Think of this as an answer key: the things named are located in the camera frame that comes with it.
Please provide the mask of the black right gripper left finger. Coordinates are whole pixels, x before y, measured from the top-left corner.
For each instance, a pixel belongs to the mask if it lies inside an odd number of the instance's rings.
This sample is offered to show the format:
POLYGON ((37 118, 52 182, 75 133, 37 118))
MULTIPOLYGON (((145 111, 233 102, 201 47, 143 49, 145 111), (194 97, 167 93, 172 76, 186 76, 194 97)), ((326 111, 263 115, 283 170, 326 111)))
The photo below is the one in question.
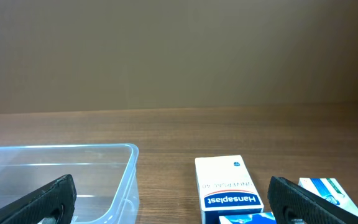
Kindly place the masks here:
POLYGON ((0 224, 70 224, 75 202, 75 183, 66 174, 0 208, 0 224))

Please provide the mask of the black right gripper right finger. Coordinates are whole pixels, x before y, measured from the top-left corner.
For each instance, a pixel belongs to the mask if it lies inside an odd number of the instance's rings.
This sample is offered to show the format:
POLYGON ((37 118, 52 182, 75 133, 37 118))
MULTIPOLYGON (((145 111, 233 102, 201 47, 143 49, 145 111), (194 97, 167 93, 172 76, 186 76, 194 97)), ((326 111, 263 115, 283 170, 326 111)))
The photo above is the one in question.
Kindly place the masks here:
POLYGON ((268 202, 278 224, 358 224, 358 216, 284 177, 271 177, 268 202))

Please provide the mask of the blue VapoDrops lozenge box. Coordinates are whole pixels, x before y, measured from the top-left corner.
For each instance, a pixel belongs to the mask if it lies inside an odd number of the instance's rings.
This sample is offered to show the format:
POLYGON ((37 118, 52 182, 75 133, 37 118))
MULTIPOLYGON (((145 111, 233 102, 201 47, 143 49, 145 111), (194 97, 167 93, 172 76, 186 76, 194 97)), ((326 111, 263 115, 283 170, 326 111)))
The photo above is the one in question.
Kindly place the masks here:
POLYGON ((219 217, 220 224, 277 224, 272 212, 219 217))

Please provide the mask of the white Panadol caplet box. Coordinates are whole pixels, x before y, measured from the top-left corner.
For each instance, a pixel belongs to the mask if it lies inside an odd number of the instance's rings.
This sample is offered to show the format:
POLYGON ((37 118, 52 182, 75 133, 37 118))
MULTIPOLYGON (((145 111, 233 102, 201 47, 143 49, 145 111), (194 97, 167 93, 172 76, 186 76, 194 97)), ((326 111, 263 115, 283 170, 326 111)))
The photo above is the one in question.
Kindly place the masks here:
POLYGON ((299 178, 298 185, 358 216, 358 207, 335 178, 299 178))

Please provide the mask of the white Hansaplast plaster box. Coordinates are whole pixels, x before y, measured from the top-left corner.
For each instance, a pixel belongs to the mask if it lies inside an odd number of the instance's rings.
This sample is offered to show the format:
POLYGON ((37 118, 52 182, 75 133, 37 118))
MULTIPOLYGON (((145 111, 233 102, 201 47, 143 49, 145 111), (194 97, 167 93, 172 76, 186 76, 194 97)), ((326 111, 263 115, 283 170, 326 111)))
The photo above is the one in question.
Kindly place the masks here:
POLYGON ((219 223, 220 216, 263 212, 242 156, 197 157, 195 171, 203 224, 219 223))

